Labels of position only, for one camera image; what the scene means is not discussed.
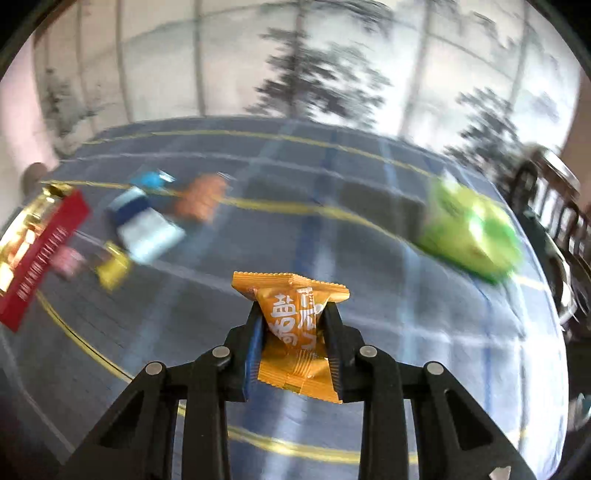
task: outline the yellow wrapped candy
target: yellow wrapped candy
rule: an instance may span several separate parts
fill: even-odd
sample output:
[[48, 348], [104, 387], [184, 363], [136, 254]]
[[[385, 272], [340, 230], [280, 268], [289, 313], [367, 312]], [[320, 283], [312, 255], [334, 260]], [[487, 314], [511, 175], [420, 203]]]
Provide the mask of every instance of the yellow wrapped candy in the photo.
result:
[[105, 243], [105, 250], [111, 257], [96, 267], [101, 286], [108, 291], [113, 291], [129, 273], [131, 260], [127, 254], [113, 242]]
[[291, 273], [234, 272], [232, 287], [259, 303], [269, 327], [258, 379], [338, 403], [317, 321], [327, 302], [348, 299], [349, 290]]

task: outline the table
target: table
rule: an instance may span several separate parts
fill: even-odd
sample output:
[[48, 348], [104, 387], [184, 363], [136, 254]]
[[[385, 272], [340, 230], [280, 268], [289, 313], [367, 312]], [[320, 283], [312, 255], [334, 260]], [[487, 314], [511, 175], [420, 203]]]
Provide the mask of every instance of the table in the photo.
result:
[[[422, 254], [417, 234], [430, 179], [448, 169], [502, 202], [482, 176], [410, 145], [307, 121], [172, 119], [117, 127], [83, 145], [47, 180], [77, 185], [93, 215], [69, 242], [90, 256], [115, 233], [105, 209], [139, 173], [178, 188], [199, 174], [236, 178], [211, 225], [113, 294], [91, 273], [49, 274], [0, 361], [60, 461], [149, 361], [188, 362], [246, 320], [230, 287], [239, 271], [290, 271], [349, 287], [343, 321], [397, 360], [448, 367], [539, 478], [558, 465], [568, 399], [564, 342], [546, 281], [521, 231], [524, 261], [500, 286]], [[152, 196], [171, 211], [171, 197]], [[407, 423], [412, 425], [407, 409]], [[228, 408], [233, 475], [356, 478], [362, 406], [335, 405], [258, 383]], [[177, 425], [175, 450], [182, 442]], [[411, 474], [418, 478], [412, 429]], [[175, 475], [180, 458], [175, 456]]]

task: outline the candy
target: candy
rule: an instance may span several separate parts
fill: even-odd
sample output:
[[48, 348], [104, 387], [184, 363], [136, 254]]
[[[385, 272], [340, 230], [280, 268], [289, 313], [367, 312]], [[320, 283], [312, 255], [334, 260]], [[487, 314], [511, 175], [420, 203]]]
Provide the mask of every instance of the candy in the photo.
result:
[[234, 272], [232, 287], [259, 303], [269, 327], [258, 379], [338, 403], [317, 322], [326, 303], [348, 299], [349, 290], [290, 273]]

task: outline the gold foil wrapper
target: gold foil wrapper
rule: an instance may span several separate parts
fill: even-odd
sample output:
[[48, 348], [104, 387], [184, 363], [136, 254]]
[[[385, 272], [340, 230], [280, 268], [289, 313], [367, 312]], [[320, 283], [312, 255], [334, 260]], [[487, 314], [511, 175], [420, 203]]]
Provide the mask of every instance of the gold foil wrapper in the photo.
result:
[[0, 296], [8, 291], [17, 265], [45, 230], [61, 200], [71, 191], [69, 185], [47, 185], [12, 221], [0, 239]]

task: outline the tree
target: tree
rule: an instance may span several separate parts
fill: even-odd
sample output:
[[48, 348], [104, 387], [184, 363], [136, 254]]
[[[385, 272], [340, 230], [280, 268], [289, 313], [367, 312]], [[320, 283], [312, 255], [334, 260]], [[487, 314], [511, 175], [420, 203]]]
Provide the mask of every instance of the tree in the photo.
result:
[[295, 32], [271, 28], [262, 37], [282, 44], [278, 48], [279, 55], [271, 55], [267, 60], [280, 74], [276, 80], [265, 79], [263, 85], [256, 88], [259, 101], [248, 107], [248, 112], [259, 115], [276, 112], [287, 116], [291, 105], [297, 101], [298, 111], [303, 116], [311, 117], [315, 112], [333, 113], [351, 127], [373, 125], [373, 110], [384, 103], [379, 92], [390, 82], [371, 67], [360, 47], [331, 43], [328, 50], [321, 50], [302, 43], [296, 61]]
[[512, 170], [521, 143], [515, 125], [506, 115], [511, 110], [509, 103], [490, 88], [462, 93], [457, 102], [472, 109], [470, 126], [460, 133], [465, 144], [447, 147], [444, 153], [481, 173]]
[[[389, 36], [393, 22], [394, 12], [386, 5], [375, 0], [295, 0], [292, 4], [297, 5], [298, 14], [295, 19], [295, 31], [286, 31], [278, 29], [269, 29], [269, 34], [263, 35], [263, 38], [273, 38], [285, 43], [286, 48], [282, 49], [285, 59], [289, 65], [287, 70], [290, 72], [290, 78], [284, 79], [285, 85], [289, 86], [283, 94], [287, 95], [287, 111], [282, 112], [287, 116], [294, 117], [304, 115], [306, 111], [306, 100], [300, 98], [305, 95], [305, 86], [300, 85], [300, 81], [306, 75], [305, 65], [300, 64], [305, 60], [306, 54], [313, 54], [310, 49], [306, 49], [304, 40], [307, 38], [305, 29], [305, 20], [310, 11], [345, 11], [361, 22], [364, 29], [369, 33], [380, 32], [384, 36]], [[263, 12], [282, 8], [285, 4], [268, 3], [261, 5]]]

